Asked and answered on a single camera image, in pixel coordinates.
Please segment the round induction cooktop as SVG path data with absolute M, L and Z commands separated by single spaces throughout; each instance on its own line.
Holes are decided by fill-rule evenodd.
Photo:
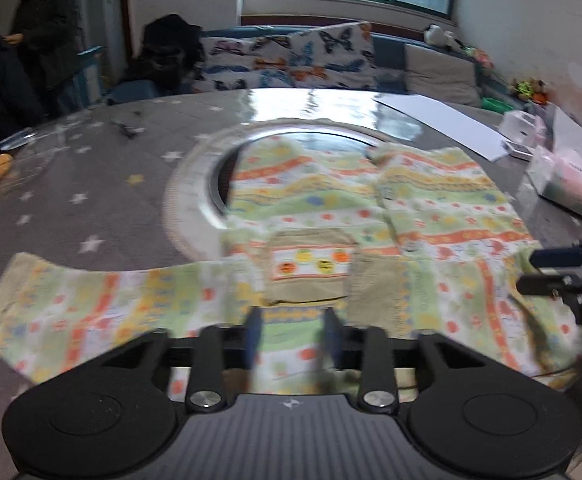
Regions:
M 226 233 L 255 240 L 301 229 L 340 229 L 358 243 L 391 237 L 375 188 L 370 146 L 321 131 L 249 139 L 229 160 Z

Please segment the grey star pattern table mat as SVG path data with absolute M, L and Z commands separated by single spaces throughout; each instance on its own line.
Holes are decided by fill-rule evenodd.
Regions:
M 259 91 L 178 96 L 102 106 L 78 117 L 66 148 L 23 184 L 0 188 L 0 275 L 19 252 L 71 268 L 111 271 L 161 268 L 218 255 L 207 174 L 230 148 L 225 130 L 275 114 Z M 138 120 L 146 132 L 127 139 L 112 119 Z M 167 235 L 164 197 L 186 157 L 185 231 L 189 250 Z

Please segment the colourful patterned baby jacket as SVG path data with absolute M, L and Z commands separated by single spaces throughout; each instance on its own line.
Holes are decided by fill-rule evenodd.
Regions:
M 434 330 L 556 389 L 582 361 L 582 327 L 558 299 L 517 292 L 536 240 L 505 194 L 458 148 L 370 151 L 391 237 L 340 229 L 255 240 L 221 234 L 215 261 L 97 272 L 13 257 L 0 278 L 0 358 L 44 382 L 142 333 L 195 336 L 239 323 L 264 331 L 252 388 L 313 393 L 323 311 L 396 338 Z

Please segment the black marker pen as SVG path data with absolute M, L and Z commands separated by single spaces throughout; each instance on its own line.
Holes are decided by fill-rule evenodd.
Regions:
M 112 119 L 111 124 L 127 139 L 134 139 L 146 132 L 146 127 L 138 120 Z

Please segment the small white card box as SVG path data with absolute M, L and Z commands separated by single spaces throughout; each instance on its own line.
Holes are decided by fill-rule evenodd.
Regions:
M 526 145 L 510 141 L 505 141 L 503 145 L 507 154 L 515 159 L 523 160 L 523 162 L 530 162 L 533 159 L 534 151 Z

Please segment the butterfly pillow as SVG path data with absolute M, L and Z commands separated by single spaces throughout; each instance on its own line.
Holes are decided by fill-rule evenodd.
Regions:
M 203 61 L 195 69 L 193 93 L 292 88 L 287 36 L 205 37 Z
M 375 48 L 369 22 L 295 32 L 289 74 L 297 88 L 376 90 Z

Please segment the left butterfly pillow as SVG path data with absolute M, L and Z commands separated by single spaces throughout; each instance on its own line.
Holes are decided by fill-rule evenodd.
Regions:
M 205 37 L 203 61 L 195 69 L 193 93 L 292 88 L 287 36 Z

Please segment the right butterfly pillow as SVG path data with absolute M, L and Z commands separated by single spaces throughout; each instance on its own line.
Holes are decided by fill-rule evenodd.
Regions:
M 289 74 L 297 88 L 376 90 L 375 48 L 369 22 L 295 32 Z

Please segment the white plush toy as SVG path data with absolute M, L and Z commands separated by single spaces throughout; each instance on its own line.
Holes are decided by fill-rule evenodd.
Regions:
M 462 50 L 462 43 L 450 30 L 444 30 L 436 24 L 431 24 L 423 32 L 423 39 L 425 43 L 431 47 L 444 49 L 446 51 L 460 52 Z

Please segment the green plastic bowl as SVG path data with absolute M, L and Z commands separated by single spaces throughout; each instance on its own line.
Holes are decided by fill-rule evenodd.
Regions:
M 499 99 L 494 98 L 487 98 L 486 96 L 483 96 L 481 100 L 481 107 L 483 110 L 489 110 L 490 112 L 497 114 L 505 114 L 515 109 L 515 107 L 504 101 L 500 101 Z

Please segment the small white device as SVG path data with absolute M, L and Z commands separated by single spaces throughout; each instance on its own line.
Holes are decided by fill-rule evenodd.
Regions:
M 510 142 L 523 144 L 529 148 L 544 145 L 546 141 L 544 120 L 523 110 L 506 112 L 498 125 L 498 132 Z

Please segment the white paper sheet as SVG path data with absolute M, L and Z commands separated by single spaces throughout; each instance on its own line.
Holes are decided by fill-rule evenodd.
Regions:
M 504 138 L 494 129 L 443 102 L 420 94 L 381 93 L 375 100 L 447 136 L 489 162 L 507 155 Z

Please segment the clear storage box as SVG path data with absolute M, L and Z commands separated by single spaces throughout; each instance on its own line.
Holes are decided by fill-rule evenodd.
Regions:
M 582 127 L 554 103 L 547 107 L 546 118 L 553 139 L 553 162 L 582 171 Z

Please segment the clear plastic tray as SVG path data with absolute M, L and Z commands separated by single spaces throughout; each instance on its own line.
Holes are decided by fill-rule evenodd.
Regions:
M 13 156 L 12 168 L 0 181 L 0 188 L 12 188 L 40 174 L 56 154 L 68 148 L 68 134 L 81 125 L 80 120 L 70 119 L 36 129 L 26 128 L 0 141 L 0 154 Z

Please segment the black bag on sofa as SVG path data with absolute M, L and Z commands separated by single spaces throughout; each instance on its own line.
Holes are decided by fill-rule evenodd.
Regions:
M 123 82 L 151 81 L 162 96 L 180 93 L 203 60 L 203 29 L 179 14 L 162 16 L 144 26 L 141 49 L 123 76 Z

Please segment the colourful plush toys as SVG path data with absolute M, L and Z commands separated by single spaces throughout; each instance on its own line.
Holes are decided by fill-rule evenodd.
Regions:
M 548 103 L 548 90 L 541 79 L 514 79 L 509 86 L 509 94 L 520 101 L 544 106 Z

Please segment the standing person in dark jacket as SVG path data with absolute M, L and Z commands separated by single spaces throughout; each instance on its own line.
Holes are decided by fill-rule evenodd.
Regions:
M 14 47 L 36 99 L 48 118 L 67 109 L 62 102 L 78 71 L 76 0 L 20 0 L 11 31 Z

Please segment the blue sofa bench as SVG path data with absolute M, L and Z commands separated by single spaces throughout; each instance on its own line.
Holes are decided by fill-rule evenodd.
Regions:
M 303 88 L 416 93 L 505 113 L 512 106 L 473 55 L 377 34 L 370 23 L 204 32 L 201 61 L 173 94 Z

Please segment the grey cushion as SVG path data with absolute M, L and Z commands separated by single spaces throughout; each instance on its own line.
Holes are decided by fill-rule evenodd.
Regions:
M 404 81 L 410 94 L 473 107 L 481 104 L 476 66 L 457 56 L 407 44 Z

